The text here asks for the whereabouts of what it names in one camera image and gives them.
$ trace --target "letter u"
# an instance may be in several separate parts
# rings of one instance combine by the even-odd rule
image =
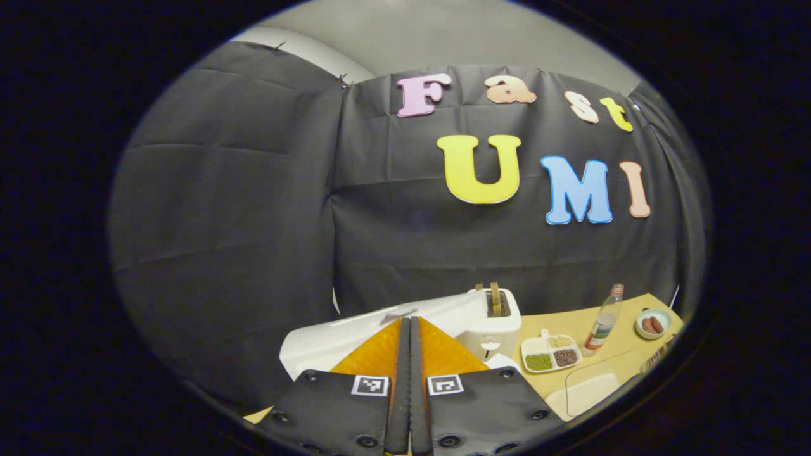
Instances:
[[[499,154],[501,177],[496,183],[476,179],[473,149],[475,136],[443,136],[436,141],[445,154],[445,182],[454,196],[471,204],[497,204],[509,200],[518,190],[517,148],[521,140],[511,135],[493,135],[487,141]]]

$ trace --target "clear plastic container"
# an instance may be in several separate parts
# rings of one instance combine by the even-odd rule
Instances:
[[[577,416],[597,405],[632,376],[642,373],[645,357],[629,350],[609,359],[573,370],[566,376],[566,412]]]

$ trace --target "white tray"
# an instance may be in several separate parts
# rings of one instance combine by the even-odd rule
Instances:
[[[550,346],[549,339],[552,338],[559,339],[562,342],[568,342],[569,344],[560,348]],[[555,360],[555,352],[561,350],[574,350],[574,353],[577,355],[577,361],[569,364],[568,366],[559,366]],[[526,357],[529,355],[549,355],[552,362],[552,367],[540,371],[530,369],[530,367],[526,365]],[[574,339],[572,339],[570,336],[567,336],[566,334],[556,334],[550,336],[549,332],[544,329],[541,331],[541,336],[539,338],[529,338],[521,343],[521,360],[524,362],[524,369],[526,369],[527,372],[546,373],[577,366],[583,360],[583,355],[580,353],[580,348],[577,347]]]

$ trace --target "table surface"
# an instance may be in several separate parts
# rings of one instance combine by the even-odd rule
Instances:
[[[662,309],[670,314],[672,322],[670,328],[665,331],[661,338],[655,340],[643,339],[634,328],[637,322],[637,317],[644,308],[657,308]],[[547,403],[552,409],[564,420],[569,421],[573,417],[566,413],[565,406],[565,388],[566,377],[578,369],[593,366],[596,363],[612,359],[617,355],[625,354],[629,351],[637,351],[634,353],[643,363],[645,360],[653,356],[656,351],[667,341],[673,334],[678,333],[684,325],[681,318],[676,315],[667,305],[662,301],[656,299],[653,295],[646,294],[632,299],[626,299],[622,304],[622,311],[620,317],[617,319],[614,329],[611,330],[608,339],[606,339],[603,347],[597,350],[592,356],[584,356],[582,361],[572,366],[571,368],[561,369],[559,371],[548,373],[532,373],[524,369],[523,361],[521,360],[521,343],[527,338],[535,338],[541,334],[542,329],[546,329],[550,336],[556,334],[567,334],[571,336],[577,343],[577,346],[582,348],[586,342],[586,337],[591,330],[591,326],[597,318],[599,307],[585,308],[570,312],[557,312],[547,313],[542,315],[525,315],[521,317],[521,332],[518,338],[518,345],[513,352],[513,360],[521,366],[524,377],[532,385],[535,391],[547,400]],[[613,372],[620,379],[631,377],[635,373],[639,373],[636,364],[625,366],[623,364],[614,365],[615,368],[623,372]],[[259,423],[270,412],[272,407],[259,411],[253,415],[245,416],[244,418],[252,423]]]

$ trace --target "black fabric backdrop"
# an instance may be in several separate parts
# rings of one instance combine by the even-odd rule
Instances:
[[[453,82],[436,111],[398,118],[396,81],[440,72]],[[538,100],[489,101],[483,81],[503,74]],[[568,90],[591,101],[598,124],[574,115]],[[624,107],[633,132],[603,97]],[[227,43],[161,96],[123,154],[109,228],[124,303],[168,366],[241,413],[292,384],[281,342],[339,317],[333,286],[341,317],[492,281],[524,314],[599,305],[616,282],[626,297],[669,302],[681,283],[689,313],[704,270],[706,180],[655,92],[631,97],[531,67],[431,68],[344,89],[291,54]],[[450,193],[436,140],[459,134],[479,139],[485,183],[499,178],[487,137],[521,139],[513,198],[478,205]],[[607,164],[612,222],[546,223],[548,155],[578,176],[588,160]],[[629,213],[626,160],[642,166],[647,218]]]

